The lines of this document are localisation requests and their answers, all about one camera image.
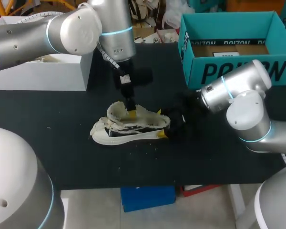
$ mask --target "white sneaker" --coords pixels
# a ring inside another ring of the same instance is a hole
[[[134,140],[159,139],[164,129],[169,128],[170,118],[136,106],[136,117],[130,117],[123,102],[113,103],[94,124],[90,135],[102,145],[120,145]]]

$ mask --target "floor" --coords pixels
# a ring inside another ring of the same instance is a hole
[[[258,187],[241,185],[245,203]],[[65,229],[235,229],[227,186],[128,213],[123,211],[119,188],[63,191],[61,197],[69,199]]]

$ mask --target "shoe sole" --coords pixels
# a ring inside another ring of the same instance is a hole
[[[162,130],[155,130],[155,131],[150,131],[147,133],[142,133],[142,134],[137,134],[137,135],[109,137],[105,129],[102,129],[100,131],[95,132],[92,138],[98,144],[107,145],[107,146],[115,146],[115,145],[121,145],[127,142],[136,141],[136,140],[161,139],[160,137],[158,137],[158,133],[161,131]]]

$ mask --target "white bag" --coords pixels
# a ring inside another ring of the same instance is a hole
[[[184,13],[195,13],[195,10],[187,5],[186,0],[166,0],[166,10],[162,19],[162,28],[164,23],[178,29],[181,23],[181,17]]]

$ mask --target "black cloth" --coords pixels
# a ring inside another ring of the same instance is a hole
[[[153,70],[153,82],[135,88],[148,110],[169,107],[186,89],[176,44],[138,45],[133,63]],[[95,52],[88,92],[0,91],[0,127],[32,146],[58,189],[260,183],[285,166],[280,154],[247,150],[224,112],[199,121],[199,137],[182,144],[98,145],[88,139],[93,124],[123,100],[111,76]],[[286,86],[269,90],[266,106],[271,118],[286,120]]]

